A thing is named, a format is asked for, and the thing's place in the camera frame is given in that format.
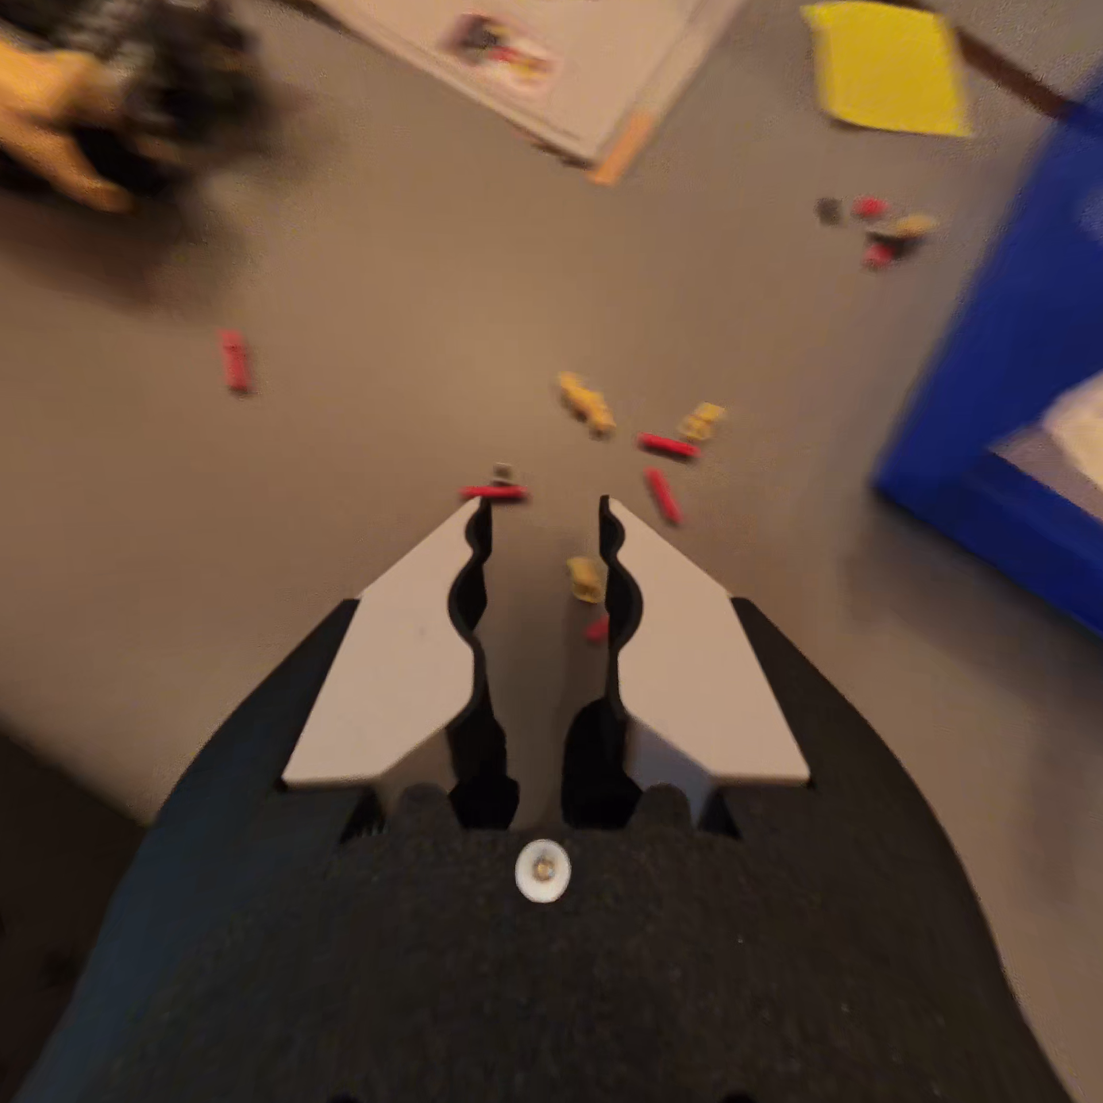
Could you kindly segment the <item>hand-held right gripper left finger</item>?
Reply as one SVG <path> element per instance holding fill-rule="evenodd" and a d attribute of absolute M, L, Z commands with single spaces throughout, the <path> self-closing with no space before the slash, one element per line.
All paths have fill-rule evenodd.
<path fill-rule="evenodd" d="M 287 789 L 366 789 L 390 815 L 429 783 L 463 827 L 511 826 L 520 787 L 476 634 L 491 552 L 492 507 L 469 500 L 365 587 L 283 767 Z"/>

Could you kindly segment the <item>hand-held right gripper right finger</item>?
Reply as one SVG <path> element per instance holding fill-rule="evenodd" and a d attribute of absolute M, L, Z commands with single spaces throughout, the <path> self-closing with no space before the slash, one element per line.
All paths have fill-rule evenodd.
<path fill-rule="evenodd" d="M 736 785 L 805 788 L 811 769 L 734 600 L 624 503 L 599 503 L 606 569 L 603 695 L 564 739 L 561 815 L 626 826 L 642 794 L 676 791 L 692 826 Z"/>

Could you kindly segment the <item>yellow brick toy car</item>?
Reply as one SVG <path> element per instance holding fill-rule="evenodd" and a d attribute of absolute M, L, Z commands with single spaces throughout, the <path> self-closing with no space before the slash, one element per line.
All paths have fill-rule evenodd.
<path fill-rule="evenodd" d="M 232 3 L 2 1 L 2 192 L 102 213 L 234 151 L 262 104 Z"/>

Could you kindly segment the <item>crumpled white paper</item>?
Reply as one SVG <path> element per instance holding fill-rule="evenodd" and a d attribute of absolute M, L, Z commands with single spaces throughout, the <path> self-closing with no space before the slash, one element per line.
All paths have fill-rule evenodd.
<path fill-rule="evenodd" d="M 1102 523 L 1102 373 L 1056 395 L 989 450 Z"/>

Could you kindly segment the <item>blue plastic bin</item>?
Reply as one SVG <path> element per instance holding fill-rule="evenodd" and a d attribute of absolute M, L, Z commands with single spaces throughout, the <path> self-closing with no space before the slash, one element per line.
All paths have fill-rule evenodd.
<path fill-rule="evenodd" d="M 873 486 L 1095 634 L 1100 521 L 993 446 L 1102 360 L 1102 74 L 1052 125 Z"/>

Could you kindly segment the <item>open instruction booklet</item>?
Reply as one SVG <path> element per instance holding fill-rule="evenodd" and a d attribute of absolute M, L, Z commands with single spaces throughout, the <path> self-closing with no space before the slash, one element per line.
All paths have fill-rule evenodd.
<path fill-rule="evenodd" d="M 316 1 L 340 26 L 618 184 L 742 1 Z"/>

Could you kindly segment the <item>yellow paper note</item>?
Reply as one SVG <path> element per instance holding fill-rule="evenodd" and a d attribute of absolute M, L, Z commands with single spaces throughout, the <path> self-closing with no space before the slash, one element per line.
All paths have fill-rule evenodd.
<path fill-rule="evenodd" d="M 801 8 L 819 109 L 855 129 L 969 139 L 957 35 L 928 9 L 889 3 Z"/>

